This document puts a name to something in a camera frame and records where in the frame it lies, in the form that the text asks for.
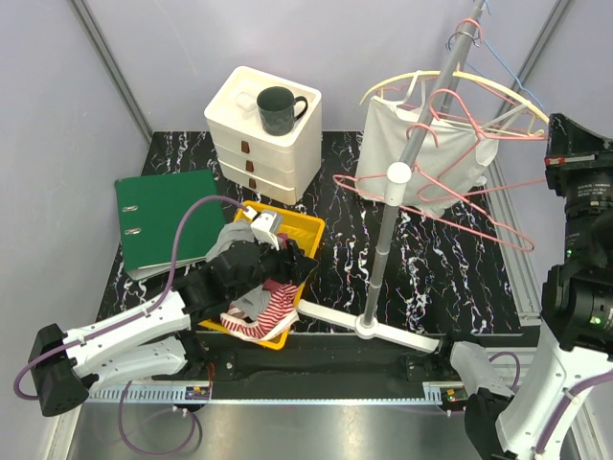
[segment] red and white striped cloth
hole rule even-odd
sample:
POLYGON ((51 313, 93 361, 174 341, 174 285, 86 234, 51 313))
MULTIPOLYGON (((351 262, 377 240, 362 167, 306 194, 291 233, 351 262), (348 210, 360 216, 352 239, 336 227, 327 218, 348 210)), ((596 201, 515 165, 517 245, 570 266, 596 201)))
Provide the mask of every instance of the red and white striped cloth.
POLYGON ((258 315, 256 321, 246 322, 242 319, 244 313, 232 305, 227 313, 221 314, 221 324, 231 335, 249 342, 270 340, 298 320, 298 312, 294 308, 298 286, 268 281, 263 288, 270 290, 272 296, 268 307, 258 315))

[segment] metal corner post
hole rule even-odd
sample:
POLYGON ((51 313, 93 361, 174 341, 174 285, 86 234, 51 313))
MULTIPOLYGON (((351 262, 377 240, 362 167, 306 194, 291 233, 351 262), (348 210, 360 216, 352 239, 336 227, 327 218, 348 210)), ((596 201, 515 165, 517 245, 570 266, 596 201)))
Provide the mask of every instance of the metal corner post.
POLYGON ((134 95, 132 94, 127 81, 125 80, 119 65, 115 61, 110 48, 106 44, 106 40, 104 40, 100 26, 89 10, 87 2, 85 0, 68 0, 68 3, 73 7, 79 22, 89 35, 92 46, 96 50, 96 53, 98 53, 102 65, 106 69, 109 78, 111 78, 113 81, 115 88, 117 88, 117 92, 122 98, 122 101, 124 101, 125 108, 132 117, 132 120, 134 120, 136 127, 141 132, 141 135, 147 144, 150 144, 151 138, 153 137, 153 130, 151 129, 145 114, 141 110, 141 107, 138 105, 136 98, 134 98, 134 95))

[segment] gray wall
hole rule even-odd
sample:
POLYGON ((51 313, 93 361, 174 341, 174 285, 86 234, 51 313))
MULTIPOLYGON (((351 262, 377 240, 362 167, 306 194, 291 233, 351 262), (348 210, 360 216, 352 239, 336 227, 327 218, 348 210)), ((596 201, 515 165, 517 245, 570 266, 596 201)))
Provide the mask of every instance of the gray wall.
POLYGON ((12 380, 39 328, 95 319, 119 241, 113 181, 139 173, 146 144, 68 2, 0 4, 0 456, 32 460, 54 421, 12 380))
MULTIPOLYGON (((563 112, 580 124, 611 137, 612 21, 611 2, 575 2, 529 81, 549 113, 563 112)), ((507 183, 543 176, 544 154, 544 145, 503 144, 499 161, 507 183)), ((536 240, 532 259, 540 284, 549 267, 562 261, 564 202, 545 185, 518 189, 511 195, 522 229, 536 240)), ((610 384, 597 388, 589 403, 590 410, 599 420, 600 429, 607 435, 609 451, 613 455, 611 389, 610 384)))
MULTIPOLYGON (((486 37, 517 68, 554 3, 490 0, 486 37)), ((472 0, 88 4, 155 130, 206 129, 204 107, 239 65, 321 90, 324 129, 361 130, 366 107, 357 104, 364 92, 398 74, 440 68, 444 43, 472 8, 472 0)), ((511 82, 485 48, 473 50, 470 61, 511 82)), ((497 101, 491 103, 490 112, 497 101)))

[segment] black mug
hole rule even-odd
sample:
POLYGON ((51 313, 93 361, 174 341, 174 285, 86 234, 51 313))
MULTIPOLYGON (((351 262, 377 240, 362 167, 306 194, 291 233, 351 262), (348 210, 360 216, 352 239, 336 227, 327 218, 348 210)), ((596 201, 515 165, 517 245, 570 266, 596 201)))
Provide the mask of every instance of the black mug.
POLYGON ((258 111, 261 125, 272 136, 284 136, 294 128, 294 123, 300 120, 308 110, 308 101, 304 96, 294 98, 293 93, 282 86, 264 89, 258 95, 258 111), (294 115, 294 105, 305 103, 305 108, 294 115))

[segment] clothes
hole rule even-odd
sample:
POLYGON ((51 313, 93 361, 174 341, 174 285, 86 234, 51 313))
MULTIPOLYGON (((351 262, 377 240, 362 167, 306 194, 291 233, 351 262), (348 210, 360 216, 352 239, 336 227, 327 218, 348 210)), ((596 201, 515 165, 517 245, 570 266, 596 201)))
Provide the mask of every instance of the clothes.
POLYGON ((209 249, 204 259, 210 261, 217 257, 219 253, 228 249, 233 242, 253 242, 255 239, 256 237, 251 231, 251 224, 248 221, 241 219, 226 223, 217 236, 217 242, 209 249))
MULTIPOLYGON (((219 232, 217 242, 207 252, 206 260, 209 261, 228 249, 233 242, 253 242, 255 237, 251 230, 251 224, 246 220, 226 224, 219 232)), ((270 302, 271 293, 256 287, 234 302, 234 306, 251 319, 256 320, 270 302)))
POLYGON ((298 312, 294 308, 294 297, 299 287, 279 285, 272 292, 266 310, 258 315, 252 323, 242 319, 243 313, 232 306, 227 313, 221 315, 221 324, 231 335, 248 342, 270 340, 298 320, 298 312))
MULTIPOLYGON (((378 96, 371 98, 356 177, 385 174, 388 167, 400 158, 407 143, 407 127, 418 121, 421 108, 404 110, 397 104, 378 96)), ((433 135, 426 133, 417 162, 425 173, 434 178, 440 175, 445 186, 463 195, 483 180, 484 170, 498 151, 498 141, 484 138, 462 158, 475 144, 474 130, 459 128, 444 120, 433 120, 431 127, 437 134, 439 146, 436 147, 433 135)), ((387 178, 383 176, 362 180, 356 188, 364 198, 372 199, 369 195, 384 196, 386 185, 387 178)), ((415 206, 428 215, 441 216, 445 209, 458 201, 455 197, 430 201, 444 196, 449 196, 449 192, 414 172, 407 184, 403 203, 415 206)))

